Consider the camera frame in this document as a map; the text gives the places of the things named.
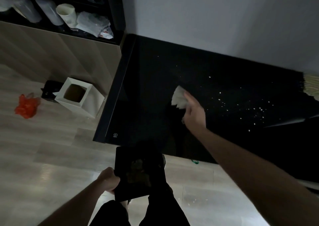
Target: red plastic bag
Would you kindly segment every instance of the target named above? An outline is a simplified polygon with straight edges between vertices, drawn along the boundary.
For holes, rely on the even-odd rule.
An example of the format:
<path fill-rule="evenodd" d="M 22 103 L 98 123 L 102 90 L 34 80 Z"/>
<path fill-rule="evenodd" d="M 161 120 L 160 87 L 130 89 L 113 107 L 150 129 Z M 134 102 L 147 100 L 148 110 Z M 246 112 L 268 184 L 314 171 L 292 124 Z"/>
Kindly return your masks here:
<path fill-rule="evenodd" d="M 30 93 L 27 97 L 21 94 L 19 97 L 19 106 L 14 112 L 20 114 L 23 118 L 28 119 L 37 113 L 37 108 L 40 105 L 40 98 L 33 98 L 34 93 Z"/>

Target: black countertop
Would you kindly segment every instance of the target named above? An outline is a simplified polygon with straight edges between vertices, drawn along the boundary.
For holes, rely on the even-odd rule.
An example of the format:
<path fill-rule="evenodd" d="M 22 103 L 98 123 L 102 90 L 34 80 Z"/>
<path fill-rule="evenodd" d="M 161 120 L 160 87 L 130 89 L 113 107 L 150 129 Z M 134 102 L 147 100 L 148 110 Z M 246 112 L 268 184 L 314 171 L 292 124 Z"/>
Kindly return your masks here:
<path fill-rule="evenodd" d="M 171 106 L 181 85 L 205 108 L 207 128 L 319 182 L 315 147 L 319 102 L 302 92 L 302 73 L 128 35 L 94 140 L 134 146 L 152 140 L 163 154 L 215 163 Z M 269 127 L 291 121 L 305 122 Z"/>

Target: light wood laminate floor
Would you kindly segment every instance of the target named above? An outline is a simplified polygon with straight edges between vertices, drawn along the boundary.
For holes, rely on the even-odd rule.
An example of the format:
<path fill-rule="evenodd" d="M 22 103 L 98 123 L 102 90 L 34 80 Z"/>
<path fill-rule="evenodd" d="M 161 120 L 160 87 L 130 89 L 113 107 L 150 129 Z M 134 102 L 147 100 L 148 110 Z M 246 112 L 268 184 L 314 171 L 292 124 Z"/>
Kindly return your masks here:
<path fill-rule="evenodd" d="M 42 87 L 0 66 L 0 225 L 37 225 L 114 167 L 116 146 L 92 141 L 99 116 L 75 115 L 45 100 L 31 119 L 14 114 L 20 94 L 40 95 Z M 220 166 L 174 156 L 166 161 L 167 182 L 191 225 L 268 225 Z M 111 199 L 105 192 L 93 216 Z M 147 205 L 147 197 L 131 202 L 132 226 Z"/>

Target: white cup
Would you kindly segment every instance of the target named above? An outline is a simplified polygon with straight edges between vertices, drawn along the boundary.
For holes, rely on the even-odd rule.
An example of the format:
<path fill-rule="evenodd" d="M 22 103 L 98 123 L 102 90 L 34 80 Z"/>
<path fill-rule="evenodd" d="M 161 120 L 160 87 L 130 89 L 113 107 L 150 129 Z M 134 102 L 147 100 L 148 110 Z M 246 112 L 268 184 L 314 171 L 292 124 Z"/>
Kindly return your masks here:
<path fill-rule="evenodd" d="M 74 29 L 77 26 L 77 14 L 73 5 L 60 4 L 55 10 L 70 28 Z"/>

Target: black pants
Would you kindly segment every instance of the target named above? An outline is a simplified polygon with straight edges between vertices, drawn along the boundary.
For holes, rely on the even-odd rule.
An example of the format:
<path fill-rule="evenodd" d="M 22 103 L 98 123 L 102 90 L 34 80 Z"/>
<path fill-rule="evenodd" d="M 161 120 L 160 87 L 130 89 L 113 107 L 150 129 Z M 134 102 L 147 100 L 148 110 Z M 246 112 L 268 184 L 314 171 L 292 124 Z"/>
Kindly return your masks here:
<path fill-rule="evenodd" d="M 172 189 L 168 185 L 152 191 L 148 197 L 148 202 L 146 215 L 140 226 L 189 226 L 184 212 L 175 200 Z M 102 225 L 130 226 L 128 213 L 121 203 L 111 200 L 103 204 L 90 226 Z"/>

